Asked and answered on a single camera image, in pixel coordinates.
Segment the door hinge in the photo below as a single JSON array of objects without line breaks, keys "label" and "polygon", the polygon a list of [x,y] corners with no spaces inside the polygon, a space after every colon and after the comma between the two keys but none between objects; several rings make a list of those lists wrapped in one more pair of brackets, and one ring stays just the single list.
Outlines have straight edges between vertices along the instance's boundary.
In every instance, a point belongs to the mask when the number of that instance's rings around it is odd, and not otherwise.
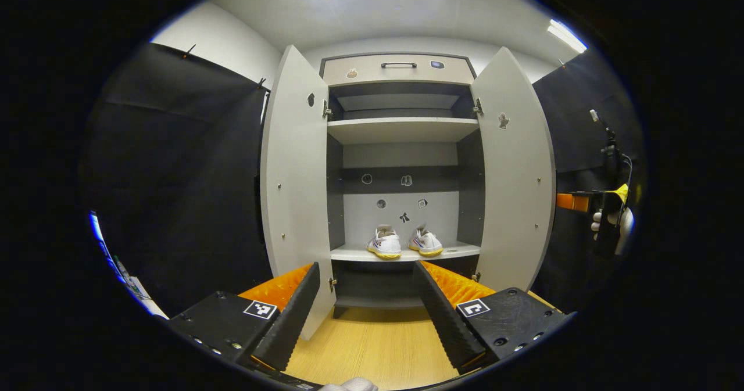
[{"label": "door hinge", "polygon": [[476,98],[475,99],[475,107],[473,107],[473,112],[476,114],[483,116],[483,107],[481,106],[481,99]]},{"label": "door hinge", "polygon": [[323,118],[329,115],[333,117],[333,112],[328,107],[328,101],[323,101]]}]

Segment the cabinet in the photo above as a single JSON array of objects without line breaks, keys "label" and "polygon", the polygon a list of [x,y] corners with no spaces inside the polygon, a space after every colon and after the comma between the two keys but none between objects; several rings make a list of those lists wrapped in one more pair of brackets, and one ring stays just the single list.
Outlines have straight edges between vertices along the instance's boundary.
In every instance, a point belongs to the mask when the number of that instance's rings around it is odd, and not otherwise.
[{"label": "cabinet", "polygon": [[[287,48],[261,151],[271,270],[321,267],[301,336],[333,306],[418,306],[407,284],[417,259],[528,290],[550,237],[555,164],[540,103],[509,50],[478,77],[465,58],[410,53],[327,59],[321,72]],[[407,249],[422,222],[441,255]],[[366,250],[378,224],[398,231],[400,259]]]}]

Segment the shoe sole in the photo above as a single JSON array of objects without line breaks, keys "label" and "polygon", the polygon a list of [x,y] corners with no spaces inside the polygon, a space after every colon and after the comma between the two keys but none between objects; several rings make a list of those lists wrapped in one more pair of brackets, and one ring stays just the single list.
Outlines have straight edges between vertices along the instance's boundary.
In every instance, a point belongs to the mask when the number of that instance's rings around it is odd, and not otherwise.
[{"label": "shoe sole", "polygon": [[416,250],[421,256],[431,257],[431,256],[436,256],[439,253],[442,253],[442,250],[444,250],[444,247],[430,251],[430,252],[422,252],[419,248],[417,248],[417,246],[412,246],[412,245],[409,245],[409,249]]},{"label": "shoe sole", "polygon": [[399,257],[400,257],[400,253],[398,253],[398,254],[396,254],[396,255],[393,255],[393,254],[388,254],[388,253],[380,253],[379,251],[377,251],[377,250],[374,250],[374,249],[373,249],[373,248],[371,248],[371,247],[367,247],[367,251],[368,251],[368,252],[372,252],[372,253],[374,253],[374,254],[375,254],[375,255],[377,255],[377,257],[379,257],[380,259],[395,259],[395,258],[399,258]]}]

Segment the cabinet shelf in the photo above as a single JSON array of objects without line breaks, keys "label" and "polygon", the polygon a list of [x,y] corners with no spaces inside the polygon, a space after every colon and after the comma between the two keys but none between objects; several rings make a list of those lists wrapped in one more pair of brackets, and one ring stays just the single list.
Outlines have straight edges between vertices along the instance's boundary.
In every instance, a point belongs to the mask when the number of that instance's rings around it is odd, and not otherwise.
[{"label": "cabinet shelf", "polygon": [[401,247],[401,256],[397,259],[384,260],[374,253],[367,251],[365,245],[343,245],[337,249],[330,251],[331,260],[343,260],[343,261],[417,261],[417,260],[439,260],[439,259],[451,259],[463,256],[473,256],[481,253],[480,246],[468,245],[468,243],[460,243],[459,241],[454,245],[444,245],[444,251],[438,256],[425,257],[421,256],[417,251],[410,250],[406,245]]},{"label": "cabinet shelf", "polygon": [[386,142],[458,142],[478,129],[478,119],[379,118],[328,123],[328,134],[343,145]]}]

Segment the sneaker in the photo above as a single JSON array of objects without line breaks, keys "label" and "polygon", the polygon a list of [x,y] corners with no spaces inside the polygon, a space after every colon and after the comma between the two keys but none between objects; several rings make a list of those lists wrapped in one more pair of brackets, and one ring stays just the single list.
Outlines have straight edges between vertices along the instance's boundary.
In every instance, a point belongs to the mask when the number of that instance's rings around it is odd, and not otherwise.
[{"label": "sneaker", "polygon": [[413,237],[409,241],[409,249],[416,250],[421,256],[436,256],[444,250],[441,241],[433,232],[428,231],[426,223],[421,224],[414,230]]},{"label": "sneaker", "polygon": [[393,226],[378,226],[374,238],[367,243],[367,250],[381,259],[395,259],[400,257],[400,237]]}]

